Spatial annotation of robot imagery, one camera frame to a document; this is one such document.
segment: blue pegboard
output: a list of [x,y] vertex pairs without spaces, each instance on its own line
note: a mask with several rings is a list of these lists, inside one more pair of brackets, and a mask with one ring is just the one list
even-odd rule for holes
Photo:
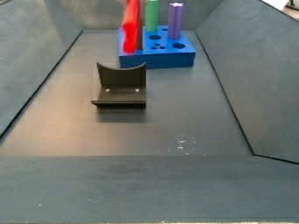
[[118,33],[118,62],[121,68],[137,67],[145,62],[145,68],[192,67],[194,49],[182,31],[178,39],[166,38],[166,25],[158,25],[157,31],[145,31],[144,50],[133,54],[122,51],[122,29]]

